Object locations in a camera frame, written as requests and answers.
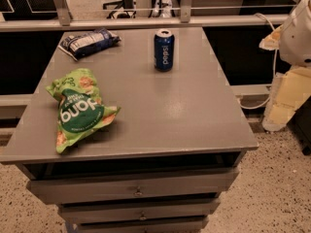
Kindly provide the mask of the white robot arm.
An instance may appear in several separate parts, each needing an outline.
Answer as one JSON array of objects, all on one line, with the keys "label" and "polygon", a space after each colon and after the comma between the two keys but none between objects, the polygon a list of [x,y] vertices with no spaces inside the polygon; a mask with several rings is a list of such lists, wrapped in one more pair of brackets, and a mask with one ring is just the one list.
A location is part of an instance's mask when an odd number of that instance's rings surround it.
[{"label": "white robot arm", "polygon": [[300,0],[285,22],[261,40],[264,50],[278,50],[291,68],[272,81],[262,126],[279,131],[311,96],[311,0]]}]

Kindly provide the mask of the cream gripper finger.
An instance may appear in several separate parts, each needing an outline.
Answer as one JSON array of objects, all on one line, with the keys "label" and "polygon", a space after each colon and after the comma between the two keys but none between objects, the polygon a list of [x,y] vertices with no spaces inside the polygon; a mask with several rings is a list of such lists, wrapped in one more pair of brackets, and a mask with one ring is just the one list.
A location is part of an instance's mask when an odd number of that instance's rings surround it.
[{"label": "cream gripper finger", "polygon": [[275,132],[284,128],[295,112],[311,96],[311,68],[293,66],[273,79],[262,126]]},{"label": "cream gripper finger", "polygon": [[274,29],[269,35],[267,35],[264,39],[260,41],[259,47],[263,50],[279,49],[281,31],[282,31],[281,26]]}]

